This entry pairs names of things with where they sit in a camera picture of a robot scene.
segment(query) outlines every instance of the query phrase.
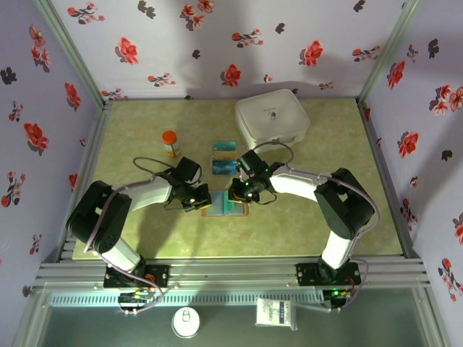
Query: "table surface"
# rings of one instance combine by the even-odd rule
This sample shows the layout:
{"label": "table surface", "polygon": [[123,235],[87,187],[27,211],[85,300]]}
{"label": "table surface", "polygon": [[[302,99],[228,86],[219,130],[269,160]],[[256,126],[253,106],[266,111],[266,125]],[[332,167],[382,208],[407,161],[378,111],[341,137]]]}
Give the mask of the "table surface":
{"label": "table surface", "polygon": [[[184,155],[203,167],[203,181],[210,190],[226,190],[230,176],[211,173],[214,141],[236,141],[240,154],[247,148],[234,120],[236,100],[144,100],[115,102],[103,138],[93,180],[126,184],[147,178],[132,164],[147,156],[176,165]],[[302,99],[310,117],[303,141],[294,145],[295,168],[331,173],[348,168],[375,200],[381,212],[376,230],[358,243],[357,254],[401,254],[402,250],[380,182],[368,139],[354,99]],[[161,135],[173,129],[182,154],[169,158]],[[286,161],[281,148],[262,153],[267,163]],[[157,163],[143,163],[154,171]],[[122,237],[145,258],[154,257],[251,257],[319,255],[329,229],[313,201],[279,194],[277,201],[252,204],[246,217],[201,217],[200,211],[164,210],[154,204],[127,216]],[[93,258],[77,242],[74,259]]]}

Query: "white wall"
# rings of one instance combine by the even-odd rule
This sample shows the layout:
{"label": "white wall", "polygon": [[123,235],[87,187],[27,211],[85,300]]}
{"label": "white wall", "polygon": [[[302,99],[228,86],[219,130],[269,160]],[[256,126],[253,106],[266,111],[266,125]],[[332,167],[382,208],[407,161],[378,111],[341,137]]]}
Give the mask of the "white wall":
{"label": "white wall", "polygon": [[[397,196],[401,204],[407,199],[417,219],[402,205],[453,346],[463,346],[463,108],[454,101],[463,98],[462,13],[460,0],[423,0],[367,102]],[[435,39],[438,53],[432,54]],[[418,51],[415,62],[407,56],[410,45]],[[402,78],[391,89],[387,75],[402,61]],[[447,95],[438,97],[444,112],[430,110],[436,89],[446,85]],[[409,137],[417,141],[409,143],[409,153],[402,145],[401,157],[397,142],[405,132],[417,134]]]}
{"label": "white wall", "polygon": [[[41,32],[37,45],[30,26]],[[0,346],[10,346],[39,265],[59,247],[96,106],[53,33],[28,0],[4,1],[0,11]],[[34,61],[32,50],[38,53]],[[77,97],[64,84],[74,85]],[[32,134],[35,127],[35,138]]]}
{"label": "white wall", "polygon": [[[147,0],[152,19],[138,9],[138,1],[95,0],[97,9],[87,8],[85,0],[52,2],[101,91],[121,89],[119,94],[130,98],[223,98],[282,87],[297,88],[302,97],[359,95],[378,51],[364,52],[359,61],[353,52],[383,47],[404,0],[367,1],[358,12],[356,1],[215,0],[211,13],[201,11],[198,0]],[[180,17],[187,4],[195,16],[204,16],[192,31]],[[280,23],[284,32],[278,34]],[[255,44],[237,47],[232,35],[249,35],[255,28],[260,30],[253,35]],[[120,62],[115,50],[122,38],[136,46],[137,63],[132,57],[132,64]],[[316,40],[323,48],[316,65],[299,65],[301,51]],[[238,86],[222,85],[221,73],[230,64],[241,72]],[[148,80],[166,72],[169,84],[154,87]],[[267,74],[273,77],[268,84]],[[319,84],[329,87],[321,90]]]}

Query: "white box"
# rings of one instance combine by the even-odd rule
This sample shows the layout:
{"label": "white box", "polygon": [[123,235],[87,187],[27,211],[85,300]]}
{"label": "white box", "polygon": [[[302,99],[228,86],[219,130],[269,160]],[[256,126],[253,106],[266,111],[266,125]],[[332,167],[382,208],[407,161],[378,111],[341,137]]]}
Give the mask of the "white box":
{"label": "white box", "polygon": [[[309,129],[309,116],[291,90],[281,89],[253,96],[235,106],[238,129],[249,149],[262,142],[279,141],[288,146],[302,141]],[[264,145],[255,152],[275,150]]]}

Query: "glass panel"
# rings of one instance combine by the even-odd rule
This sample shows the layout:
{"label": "glass panel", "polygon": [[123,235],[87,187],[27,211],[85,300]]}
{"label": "glass panel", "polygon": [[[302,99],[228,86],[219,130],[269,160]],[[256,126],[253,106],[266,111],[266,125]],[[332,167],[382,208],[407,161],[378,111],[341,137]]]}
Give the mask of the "glass panel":
{"label": "glass panel", "polygon": [[298,308],[298,331],[256,327],[254,306],[194,308],[201,321],[191,339],[178,338],[171,329],[178,307],[158,307],[138,317],[125,317],[113,307],[50,308],[39,346],[426,346],[408,289],[364,290],[341,314]]}

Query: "round white container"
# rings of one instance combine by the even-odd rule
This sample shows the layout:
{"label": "round white container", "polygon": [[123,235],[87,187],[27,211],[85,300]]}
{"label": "round white container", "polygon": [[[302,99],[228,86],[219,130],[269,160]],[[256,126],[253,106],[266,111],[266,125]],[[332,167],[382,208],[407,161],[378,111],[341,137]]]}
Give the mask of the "round white container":
{"label": "round white container", "polygon": [[182,307],[172,318],[172,330],[179,338],[192,338],[200,328],[200,316],[191,307]]}

